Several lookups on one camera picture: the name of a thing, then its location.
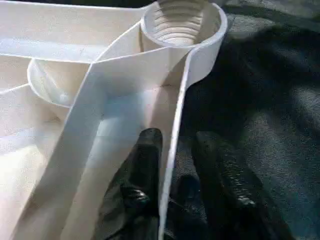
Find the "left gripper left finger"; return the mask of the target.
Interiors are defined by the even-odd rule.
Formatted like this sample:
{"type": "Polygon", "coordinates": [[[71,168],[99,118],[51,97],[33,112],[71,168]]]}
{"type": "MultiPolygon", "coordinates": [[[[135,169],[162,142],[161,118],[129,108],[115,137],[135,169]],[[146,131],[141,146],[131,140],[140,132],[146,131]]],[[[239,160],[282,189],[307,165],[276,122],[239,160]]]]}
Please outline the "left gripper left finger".
{"type": "Polygon", "coordinates": [[[101,240],[156,240],[163,136],[147,128],[113,176],[99,209],[101,240]]]}

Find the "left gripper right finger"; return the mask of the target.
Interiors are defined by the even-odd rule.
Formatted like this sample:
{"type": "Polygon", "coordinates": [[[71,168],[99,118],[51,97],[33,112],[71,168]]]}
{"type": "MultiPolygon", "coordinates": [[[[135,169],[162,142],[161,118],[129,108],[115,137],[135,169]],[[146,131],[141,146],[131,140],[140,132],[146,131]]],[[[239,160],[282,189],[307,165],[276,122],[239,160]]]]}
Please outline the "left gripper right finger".
{"type": "Polygon", "coordinates": [[[278,209],[230,142],[214,132],[198,132],[196,171],[214,236],[220,240],[278,238],[278,209]]]}

